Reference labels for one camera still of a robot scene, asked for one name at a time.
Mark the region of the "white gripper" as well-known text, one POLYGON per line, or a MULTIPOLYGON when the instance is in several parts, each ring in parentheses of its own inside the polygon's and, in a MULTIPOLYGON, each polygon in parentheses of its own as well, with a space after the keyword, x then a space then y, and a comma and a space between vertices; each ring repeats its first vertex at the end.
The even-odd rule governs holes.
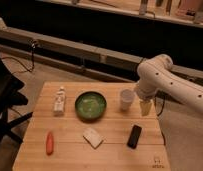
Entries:
POLYGON ((150 113, 152 106, 152 102, 149 100, 151 100, 155 96, 156 90, 155 89, 145 90, 143 87, 137 84, 134 88, 134 91, 137 94, 137 96, 141 100, 143 100, 140 102, 141 115, 147 116, 150 113))

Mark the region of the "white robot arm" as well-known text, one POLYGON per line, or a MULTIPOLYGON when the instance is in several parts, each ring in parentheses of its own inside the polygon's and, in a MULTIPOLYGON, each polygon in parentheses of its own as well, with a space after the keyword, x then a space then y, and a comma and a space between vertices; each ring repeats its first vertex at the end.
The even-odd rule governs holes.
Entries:
POLYGON ((172 74, 172 67, 173 61, 166 54, 141 62, 137 67, 136 94, 141 100, 149 101, 162 90, 203 118, 203 87, 172 74))

